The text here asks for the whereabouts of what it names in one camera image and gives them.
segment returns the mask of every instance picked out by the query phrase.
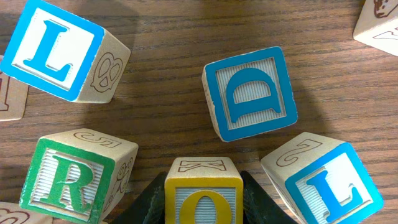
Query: yellow letter o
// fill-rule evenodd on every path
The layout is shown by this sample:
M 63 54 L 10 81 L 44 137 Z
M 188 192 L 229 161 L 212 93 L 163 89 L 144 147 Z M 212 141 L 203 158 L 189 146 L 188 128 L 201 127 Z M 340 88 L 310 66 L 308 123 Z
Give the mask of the yellow letter o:
M 195 209 L 202 197 L 212 199 L 216 207 L 216 224 L 231 224 L 232 212 L 228 201 L 212 190 L 201 190 L 189 195 L 181 205 L 180 223 L 195 224 Z

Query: wood grain surface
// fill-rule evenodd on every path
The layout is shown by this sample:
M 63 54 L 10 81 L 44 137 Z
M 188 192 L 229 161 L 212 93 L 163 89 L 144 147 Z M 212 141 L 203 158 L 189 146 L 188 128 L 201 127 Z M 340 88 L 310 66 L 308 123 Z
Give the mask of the wood grain surface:
M 3 54 L 26 0 L 0 0 Z M 90 128 L 138 143 L 119 215 L 176 157 L 228 156 L 283 208 L 259 160 L 303 131 L 351 142 L 385 200 L 364 223 L 398 223 L 397 57 L 353 40 L 361 0 L 50 0 L 132 50 L 114 99 L 69 103 L 33 87 L 25 116 L 0 123 L 0 201 L 18 202 L 39 137 Z M 298 122 L 223 143 L 201 84 L 204 65 L 281 46 Z

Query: blue border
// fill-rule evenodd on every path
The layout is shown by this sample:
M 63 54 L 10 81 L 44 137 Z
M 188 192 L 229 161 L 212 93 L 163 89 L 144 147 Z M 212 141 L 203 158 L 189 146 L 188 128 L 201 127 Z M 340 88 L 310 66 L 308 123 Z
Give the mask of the blue border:
M 58 87 L 52 83 L 46 82 L 45 80 L 30 73 L 27 73 L 12 65 L 12 61 L 16 56 L 18 48 L 25 36 L 26 30 L 37 8 L 49 12 L 75 26 L 78 26 L 94 34 L 94 39 L 91 43 L 91 46 L 87 51 L 86 57 L 69 91 L 61 87 Z M 19 18 L 17 27 L 11 37 L 3 61 L 0 65 L 0 69 L 7 75 L 14 77 L 21 82 L 24 82 L 28 85 L 32 85 L 38 89 L 46 91 L 55 96 L 61 97 L 65 100 L 73 101 L 77 99 L 78 95 L 80 94 L 80 90 L 84 84 L 84 81 L 86 80 L 87 74 L 90 71 L 92 63 L 94 62 L 95 55 L 97 54 L 97 51 L 100 48 L 104 35 L 105 31 L 99 25 L 96 25 L 88 20 L 80 18 L 70 12 L 60 9 L 57 6 L 53 6 L 47 2 L 41 0 L 29 0 L 24 8 L 24 11 L 22 12 L 21 17 Z
M 376 186 L 374 185 L 371 177 L 369 176 L 368 172 L 363 166 L 361 160 L 359 159 L 358 155 L 355 153 L 354 148 L 348 142 L 343 143 L 336 147 L 334 150 L 328 152 L 315 162 L 311 163 L 306 168 L 300 170 L 298 173 L 294 174 L 293 176 L 289 177 L 286 182 L 285 186 L 286 189 L 289 191 L 290 195 L 292 196 L 294 202 L 297 204 L 298 208 L 302 212 L 304 218 L 308 223 L 318 223 L 312 214 L 310 207 L 305 202 L 302 194 L 300 193 L 299 189 L 296 186 L 296 182 L 302 179 L 303 177 L 311 174 L 312 172 L 316 171 L 317 169 L 321 168 L 327 162 L 331 161 L 332 159 L 340 156 L 341 154 L 346 153 L 350 161 L 353 163 L 354 168 L 356 169 L 359 177 L 361 178 L 363 184 L 365 185 L 366 189 L 368 190 L 371 198 L 373 199 L 373 203 L 369 204 L 368 206 L 362 208 L 361 210 L 357 211 L 356 213 L 352 214 L 348 218 L 345 218 L 343 221 L 339 223 L 345 224 L 352 224 L 352 223 L 359 223 L 363 221 L 365 218 L 371 216 L 373 213 L 376 213 L 384 206 L 383 198 L 381 194 L 377 190 Z
M 218 88 L 216 71 L 272 57 L 275 61 L 279 79 L 279 86 L 282 90 L 282 98 L 286 109 L 286 117 L 274 119 L 272 121 L 265 121 L 263 123 L 258 123 L 242 128 L 228 130 L 228 122 L 226 119 L 226 113 L 224 112 L 222 99 Z M 298 118 L 296 104 L 294 103 L 293 99 L 293 91 L 290 84 L 289 75 L 287 73 L 284 54 L 280 47 L 271 47 L 269 49 L 258 50 L 249 54 L 238 55 L 235 57 L 220 60 L 218 62 L 208 64 L 205 67 L 205 70 L 211 99 L 213 100 L 213 104 L 215 106 L 218 128 L 220 130 L 221 138 L 224 141 L 234 141 L 249 136 L 255 136 L 257 134 L 284 128 L 286 126 L 296 123 Z

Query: yellow border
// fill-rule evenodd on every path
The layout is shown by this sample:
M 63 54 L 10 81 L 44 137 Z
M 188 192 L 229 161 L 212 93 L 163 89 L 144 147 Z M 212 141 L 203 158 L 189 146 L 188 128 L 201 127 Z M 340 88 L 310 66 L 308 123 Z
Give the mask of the yellow border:
M 165 221 L 175 224 L 175 192 L 177 187 L 234 187 L 236 189 L 235 223 L 243 223 L 243 180 L 239 177 L 172 177 L 165 181 Z

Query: black object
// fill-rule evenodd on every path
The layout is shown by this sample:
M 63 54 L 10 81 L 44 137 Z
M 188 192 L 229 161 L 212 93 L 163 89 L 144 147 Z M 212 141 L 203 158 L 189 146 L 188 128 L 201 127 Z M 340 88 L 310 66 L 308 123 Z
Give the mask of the black object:
M 166 177 L 167 172 L 159 173 L 132 205 L 110 224 L 164 224 Z
M 243 209 L 249 224 L 296 224 L 246 171 L 241 172 L 244 183 Z

